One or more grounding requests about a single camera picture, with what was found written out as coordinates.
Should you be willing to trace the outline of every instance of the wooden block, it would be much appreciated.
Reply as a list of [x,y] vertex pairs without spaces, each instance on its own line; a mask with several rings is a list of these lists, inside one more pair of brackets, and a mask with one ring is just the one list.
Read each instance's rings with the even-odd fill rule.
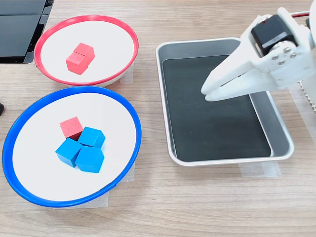
[[71,138],[77,141],[82,133],[82,126],[77,117],[60,123],[61,130],[66,138]]
[[75,52],[66,59],[66,64],[69,71],[78,75],[81,75],[88,68],[87,57]]
[[58,158],[71,167],[76,166],[76,159],[83,145],[70,138],[67,138],[63,144],[56,150]]
[[85,127],[78,142],[83,144],[84,146],[90,147],[102,147],[105,141],[105,136],[102,131],[91,128]]
[[76,165],[81,171],[99,173],[104,155],[101,148],[83,146],[76,160]]
[[87,57],[88,65],[91,63],[92,59],[94,59],[93,47],[86,45],[84,43],[80,43],[77,46],[77,48],[74,49],[74,52],[79,53],[79,54]]

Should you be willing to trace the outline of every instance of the table surface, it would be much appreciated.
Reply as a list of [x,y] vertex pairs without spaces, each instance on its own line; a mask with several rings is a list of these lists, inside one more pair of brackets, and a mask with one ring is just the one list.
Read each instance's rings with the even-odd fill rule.
[[[316,146],[288,90],[273,98],[295,143],[282,175],[243,177],[239,166],[179,167],[167,153],[155,48],[172,40],[239,37],[257,15],[309,10],[302,0],[56,1],[46,29],[73,16],[104,14],[128,23],[140,41],[134,83],[109,86],[137,110],[143,140],[135,182],[110,191],[109,206],[51,209],[18,196],[0,170],[1,237],[316,236]],[[0,147],[33,102],[64,88],[34,65],[2,64]]]

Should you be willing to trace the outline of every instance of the blue rim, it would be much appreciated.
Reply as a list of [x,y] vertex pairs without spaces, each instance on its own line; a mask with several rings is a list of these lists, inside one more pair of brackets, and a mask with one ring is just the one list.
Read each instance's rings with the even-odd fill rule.
[[[26,123],[29,118],[35,114],[37,111],[45,107],[46,105],[59,100],[61,98],[70,96],[70,95],[75,95],[75,94],[80,94],[80,93],[98,93],[98,94],[103,94],[107,95],[118,102],[120,102],[131,114],[135,127],[136,127],[136,144],[134,148],[134,152],[131,156],[131,159],[129,160],[127,166],[125,169],[122,171],[119,176],[113,180],[111,183],[100,189],[99,191],[88,195],[86,197],[82,197],[76,200],[69,200],[69,201],[52,201],[52,200],[47,200],[40,198],[38,196],[35,196],[34,194],[30,193],[27,191],[23,185],[20,183],[18,178],[15,175],[14,168],[13,168],[13,163],[12,163],[12,154],[13,154],[13,148],[14,144],[16,141],[16,138]],[[77,87],[70,87],[62,90],[58,90],[56,92],[53,92],[49,95],[44,96],[43,98],[37,100],[34,104],[32,104],[30,107],[28,107],[19,117],[18,119],[14,122],[12,125],[11,129],[9,130],[4,145],[3,145],[3,151],[2,151],[2,167],[3,171],[5,174],[5,177],[10,184],[10,186],[14,189],[14,191],[23,197],[24,199],[34,203],[38,204],[41,206],[47,206],[47,207],[67,207],[67,206],[74,206],[74,205],[79,205],[82,203],[85,203],[87,201],[91,201],[110,189],[114,188],[116,184],[127,174],[127,172],[130,170],[132,165],[134,164],[136,157],[138,155],[140,145],[141,145],[141,139],[142,139],[142,129],[141,129],[141,123],[139,120],[139,117],[133,108],[133,106],[121,95],[117,94],[114,91],[101,88],[101,87],[96,87],[96,86],[77,86]]]

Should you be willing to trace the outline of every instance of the screw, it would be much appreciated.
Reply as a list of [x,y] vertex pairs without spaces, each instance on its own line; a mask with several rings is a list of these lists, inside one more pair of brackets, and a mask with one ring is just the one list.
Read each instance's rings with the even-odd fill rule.
[[284,53],[289,53],[291,52],[291,48],[290,47],[286,47],[284,50],[283,50]]

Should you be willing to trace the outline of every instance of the red wire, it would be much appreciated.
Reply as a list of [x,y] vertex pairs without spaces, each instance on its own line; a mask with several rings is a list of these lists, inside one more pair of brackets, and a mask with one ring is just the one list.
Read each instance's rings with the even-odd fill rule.
[[301,13],[301,14],[294,14],[292,15],[292,17],[295,18],[295,17],[309,16],[309,15],[310,15],[309,13]]

